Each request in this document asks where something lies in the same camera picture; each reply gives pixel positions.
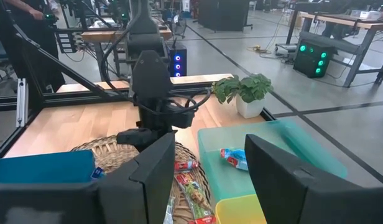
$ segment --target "yellow plastic tray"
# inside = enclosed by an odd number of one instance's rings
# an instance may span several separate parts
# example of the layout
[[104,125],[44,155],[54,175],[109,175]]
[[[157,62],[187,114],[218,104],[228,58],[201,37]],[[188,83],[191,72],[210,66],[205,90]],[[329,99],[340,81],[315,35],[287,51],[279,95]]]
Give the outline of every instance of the yellow plastic tray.
[[256,195],[220,200],[215,210],[219,224],[266,224]]

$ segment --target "black cabinet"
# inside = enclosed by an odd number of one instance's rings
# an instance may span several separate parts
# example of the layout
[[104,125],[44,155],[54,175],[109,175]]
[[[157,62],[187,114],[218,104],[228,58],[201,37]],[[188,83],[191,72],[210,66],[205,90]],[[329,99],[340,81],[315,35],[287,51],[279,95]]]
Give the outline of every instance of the black cabinet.
[[247,0],[201,0],[198,23],[219,31],[242,31],[247,23]]

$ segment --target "red and white snack wrapper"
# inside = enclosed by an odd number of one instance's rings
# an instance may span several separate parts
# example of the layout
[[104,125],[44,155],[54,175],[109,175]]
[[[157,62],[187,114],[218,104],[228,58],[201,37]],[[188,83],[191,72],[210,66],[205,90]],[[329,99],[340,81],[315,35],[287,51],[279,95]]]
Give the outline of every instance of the red and white snack wrapper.
[[191,170],[192,168],[198,167],[198,162],[190,160],[187,162],[175,161],[175,171]]
[[190,171],[183,171],[176,173],[175,179],[185,194],[195,219],[195,222],[189,222],[189,224],[215,224],[216,217],[194,175]]

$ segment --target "computer tower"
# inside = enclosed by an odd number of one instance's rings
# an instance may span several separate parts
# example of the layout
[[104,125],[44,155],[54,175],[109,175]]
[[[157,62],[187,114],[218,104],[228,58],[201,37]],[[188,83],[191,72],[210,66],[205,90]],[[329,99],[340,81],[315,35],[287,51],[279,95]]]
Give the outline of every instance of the computer tower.
[[169,72],[171,77],[183,77],[187,76],[187,49],[186,47],[179,43],[168,44],[169,46]]
[[328,45],[302,40],[298,46],[293,69],[309,78],[321,78],[326,74],[334,48]]

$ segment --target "white flower pot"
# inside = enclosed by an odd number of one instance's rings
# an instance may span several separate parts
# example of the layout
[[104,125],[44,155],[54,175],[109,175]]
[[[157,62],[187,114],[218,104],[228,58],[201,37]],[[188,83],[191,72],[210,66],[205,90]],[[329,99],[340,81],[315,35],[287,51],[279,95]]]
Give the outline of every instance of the white flower pot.
[[265,98],[262,100],[254,100],[250,103],[246,103],[239,95],[236,96],[237,111],[244,118],[253,118],[259,116],[264,109],[264,104]]

